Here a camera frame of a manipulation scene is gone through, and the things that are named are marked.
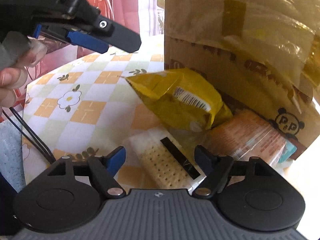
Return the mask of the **person's left hand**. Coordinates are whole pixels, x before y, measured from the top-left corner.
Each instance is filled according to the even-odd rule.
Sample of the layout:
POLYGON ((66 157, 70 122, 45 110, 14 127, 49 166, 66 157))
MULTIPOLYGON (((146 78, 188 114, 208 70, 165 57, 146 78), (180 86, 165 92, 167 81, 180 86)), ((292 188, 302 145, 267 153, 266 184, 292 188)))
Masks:
POLYGON ((30 49, 19 57, 12 66, 1 70, 1 113, 16 102, 15 89, 21 88, 27 78, 26 67, 34 67, 46 54, 47 47, 39 40, 32 39, 30 49))

